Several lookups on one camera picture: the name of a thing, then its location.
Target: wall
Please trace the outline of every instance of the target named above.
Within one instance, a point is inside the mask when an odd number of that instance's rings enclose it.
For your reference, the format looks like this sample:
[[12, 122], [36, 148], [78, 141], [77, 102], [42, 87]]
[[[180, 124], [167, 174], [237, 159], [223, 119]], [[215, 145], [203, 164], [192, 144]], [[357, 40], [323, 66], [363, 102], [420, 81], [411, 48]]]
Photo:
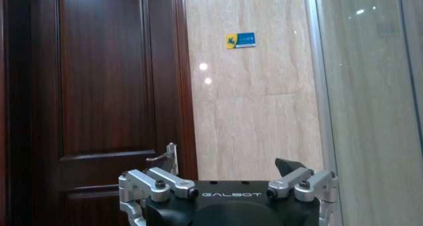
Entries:
[[[185, 0], [200, 179], [275, 179], [275, 158], [321, 169], [304, 0]], [[224, 35], [255, 32], [256, 47]]]
[[421, 225], [423, 159], [399, 0], [319, 0], [344, 226]]

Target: sticker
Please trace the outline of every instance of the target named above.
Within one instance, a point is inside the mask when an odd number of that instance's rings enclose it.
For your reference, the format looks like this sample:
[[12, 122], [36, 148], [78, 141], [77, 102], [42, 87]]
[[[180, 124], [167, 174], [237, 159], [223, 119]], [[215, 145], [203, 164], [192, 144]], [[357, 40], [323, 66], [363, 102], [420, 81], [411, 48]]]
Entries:
[[256, 46], [256, 38], [253, 33], [227, 34], [225, 48], [239, 49]]

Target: dark wood door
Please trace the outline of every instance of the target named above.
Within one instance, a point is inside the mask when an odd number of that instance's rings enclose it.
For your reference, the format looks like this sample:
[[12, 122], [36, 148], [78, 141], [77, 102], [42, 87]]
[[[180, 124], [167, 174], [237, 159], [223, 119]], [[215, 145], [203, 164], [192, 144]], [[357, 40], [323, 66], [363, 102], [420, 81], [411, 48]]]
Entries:
[[33, 225], [128, 225], [116, 185], [124, 170], [148, 167], [145, 158], [176, 142], [181, 175], [196, 178], [177, 2], [30, 3]]

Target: silver door handle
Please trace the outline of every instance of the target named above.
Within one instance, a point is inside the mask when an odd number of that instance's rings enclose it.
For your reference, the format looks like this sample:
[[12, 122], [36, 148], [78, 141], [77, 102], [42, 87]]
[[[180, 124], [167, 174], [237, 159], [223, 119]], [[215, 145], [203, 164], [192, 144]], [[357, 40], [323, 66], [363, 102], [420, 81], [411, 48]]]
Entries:
[[172, 157], [171, 153], [163, 153], [160, 156], [157, 156], [155, 158], [147, 158], [145, 161], [155, 162], [155, 161], [159, 161], [163, 158], [171, 158], [171, 157]]
[[155, 162], [155, 161], [159, 161], [164, 158], [167, 158], [165, 162], [168, 163], [168, 165], [171, 165], [171, 167], [169, 167], [169, 169], [167, 169], [168, 167], [163, 168], [163, 169], [167, 170], [168, 172], [171, 172], [171, 174], [179, 175], [177, 153], [176, 153], [176, 144], [175, 143], [169, 143], [165, 146], [165, 153], [163, 153], [160, 156], [157, 156], [155, 158], [147, 158], [145, 161]]

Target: bolt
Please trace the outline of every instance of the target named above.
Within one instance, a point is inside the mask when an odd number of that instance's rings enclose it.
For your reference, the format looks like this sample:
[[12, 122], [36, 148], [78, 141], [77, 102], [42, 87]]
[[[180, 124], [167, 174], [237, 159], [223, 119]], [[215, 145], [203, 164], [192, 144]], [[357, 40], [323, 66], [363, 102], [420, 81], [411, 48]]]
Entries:
[[165, 183], [163, 180], [156, 180], [156, 188], [157, 189], [164, 189], [165, 188]]
[[141, 199], [140, 205], [141, 205], [141, 208], [145, 209], [145, 207], [147, 207], [147, 200], [145, 199]]
[[196, 188], [191, 188], [188, 190], [188, 199], [193, 199], [199, 196], [199, 190]]
[[271, 199], [275, 199], [277, 196], [277, 192], [273, 189], [268, 189], [265, 191], [267, 197], [269, 197]]
[[180, 186], [187, 186], [189, 185], [189, 181], [184, 180], [183, 182], [179, 183]]
[[309, 182], [308, 180], [301, 180], [299, 182], [299, 187], [304, 188], [304, 189], [309, 189]]

